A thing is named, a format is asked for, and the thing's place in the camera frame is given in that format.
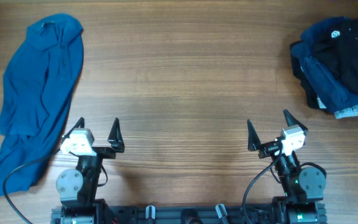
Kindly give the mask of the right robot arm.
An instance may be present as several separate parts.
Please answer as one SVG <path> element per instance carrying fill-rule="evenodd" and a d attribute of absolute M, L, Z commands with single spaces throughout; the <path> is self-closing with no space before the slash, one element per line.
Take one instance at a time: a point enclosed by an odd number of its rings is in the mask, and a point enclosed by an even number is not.
<path fill-rule="evenodd" d="M 327 172 L 313 162 L 300 163 L 296 150 L 305 145 L 308 128 L 288 110 L 283 111 L 287 127 L 279 137 L 262 143 L 251 120 L 247 120 L 248 150 L 258 152 L 258 157 L 269 157 L 272 162 L 259 172 L 247 186 L 241 203 L 243 223 L 326 223 L 323 191 Z M 254 184 L 270 171 L 285 193 L 274 197 L 267 209 L 247 203 L 247 196 Z"/>

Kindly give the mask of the blue polo shirt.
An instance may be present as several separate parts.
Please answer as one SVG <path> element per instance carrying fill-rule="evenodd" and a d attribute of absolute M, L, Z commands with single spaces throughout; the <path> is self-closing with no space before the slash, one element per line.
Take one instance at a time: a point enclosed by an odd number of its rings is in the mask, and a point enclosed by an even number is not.
<path fill-rule="evenodd" d="M 27 191 L 48 164 L 83 66 L 83 27 L 69 14 L 27 28 L 3 75 L 0 196 Z"/>

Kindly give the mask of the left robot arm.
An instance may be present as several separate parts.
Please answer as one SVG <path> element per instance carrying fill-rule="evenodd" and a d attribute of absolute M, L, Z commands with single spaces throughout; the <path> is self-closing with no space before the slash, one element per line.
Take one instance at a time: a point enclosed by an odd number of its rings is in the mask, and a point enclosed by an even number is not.
<path fill-rule="evenodd" d="M 64 170 L 56 181 L 61 209 L 53 209 L 51 224 L 118 223 L 117 216 L 104 199 L 96 198 L 100 174 L 105 173 L 103 160 L 115 159 L 125 150 L 119 119 L 115 119 L 108 136 L 109 146 L 94 146 L 94 136 L 80 118 L 63 136 L 60 150 L 78 158 L 74 169 Z"/>

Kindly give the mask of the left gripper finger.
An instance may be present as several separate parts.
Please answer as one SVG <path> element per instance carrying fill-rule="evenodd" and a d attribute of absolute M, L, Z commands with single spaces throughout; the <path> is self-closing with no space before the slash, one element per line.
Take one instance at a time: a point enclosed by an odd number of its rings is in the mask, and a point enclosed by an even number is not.
<path fill-rule="evenodd" d="M 62 139 L 65 140 L 70 137 L 70 134 L 74 131 L 76 128 L 84 128 L 85 126 L 85 119 L 84 117 L 81 117 L 76 124 L 67 132 L 65 135 L 62 136 Z"/>
<path fill-rule="evenodd" d="M 115 152 L 123 153 L 125 150 L 124 140 L 121 134 L 121 128 L 119 119 L 115 118 L 111 131 L 108 136 L 108 143 L 110 143 L 111 147 Z"/>

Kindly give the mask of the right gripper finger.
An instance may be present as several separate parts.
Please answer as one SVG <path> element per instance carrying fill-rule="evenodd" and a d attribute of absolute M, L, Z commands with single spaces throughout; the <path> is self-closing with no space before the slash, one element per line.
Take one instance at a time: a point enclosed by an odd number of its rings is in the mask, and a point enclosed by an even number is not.
<path fill-rule="evenodd" d="M 261 142 L 251 120 L 249 119 L 247 120 L 247 130 L 248 130 L 248 150 L 258 151 L 260 149 Z"/>
<path fill-rule="evenodd" d="M 283 114 L 288 127 L 298 125 L 303 130 L 304 134 L 307 134 L 308 128 L 298 121 L 288 110 L 283 110 Z"/>

